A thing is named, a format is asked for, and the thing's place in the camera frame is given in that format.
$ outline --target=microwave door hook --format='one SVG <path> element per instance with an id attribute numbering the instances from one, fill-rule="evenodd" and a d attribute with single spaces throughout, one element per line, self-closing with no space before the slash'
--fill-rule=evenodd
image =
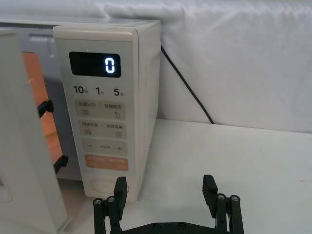
<path id="1" fill-rule="evenodd" d="M 38 114 L 39 114 L 39 117 L 41 118 L 44 113 L 46 112 L 54 112 L 54 106 L 53 106 L 53 103 L 51 100 L 45 100 L 43 101 L 38 107 L 37 107 L 37 110 L 38 110 Z"/>

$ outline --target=number 5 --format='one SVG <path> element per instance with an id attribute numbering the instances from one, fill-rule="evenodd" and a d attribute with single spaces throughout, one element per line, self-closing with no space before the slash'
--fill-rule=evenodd
<path id="1" fill-rule="evenodd" d="M 119 96 L 119 89 L 114 89 L 114 95 Z"/>

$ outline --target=button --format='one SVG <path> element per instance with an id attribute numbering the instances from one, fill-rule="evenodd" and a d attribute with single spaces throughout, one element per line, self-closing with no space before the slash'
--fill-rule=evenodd
<path id="1" fill-rule="evenodd" d="M 126 139 L 127 137 L 127 129 L 124 123 L 84 119 L 79 121 L 79 128 L 81 134 L 88 136 L 118 139 Z"/>
<path id="2" fill-rule="evenodd" d="M 85 155 L 86 166 L 90 168 L 107 169 L 114 171 L 129 170 L 128 159 L 123 157 Z"/>
<path id="3" fill-rule="evenodd" d="M 127 156 L 127 143 L 125 141 L 83 138 L 82 147 L 84 151 L 90 153 Z"/>
<path id="4" fill-rule="evenodd" d="M 104 180 L 104 179 L 93 179 L 90 182 L 91 187 L 103 194 L 114 194 L 114 188 L 115 188 L 116 182 L 113 180 Z"/>
<path id="5" fill-rule="evenodd" d="M 76 111 L 82 117 L 125 120 L 126 106 L 118 101 L 76 100 Z"/>

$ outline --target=microwave door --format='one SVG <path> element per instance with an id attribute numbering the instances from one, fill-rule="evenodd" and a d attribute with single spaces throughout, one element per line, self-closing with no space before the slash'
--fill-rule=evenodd
<path id="1" fill-rule="evenodd" d="M 67 213 L 17 35 L 0 29 L 0 222 L 4 220 L 57 234 Z"/>

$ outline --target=orange button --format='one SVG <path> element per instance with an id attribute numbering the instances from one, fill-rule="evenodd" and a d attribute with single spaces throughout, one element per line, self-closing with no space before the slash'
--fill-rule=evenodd
<path id="1" fill-rule="evenodd" d="M 85 155 L 85 160 L 87 167 L 125 172 L 129 170 L 128 159 L 123 157 Z"/>

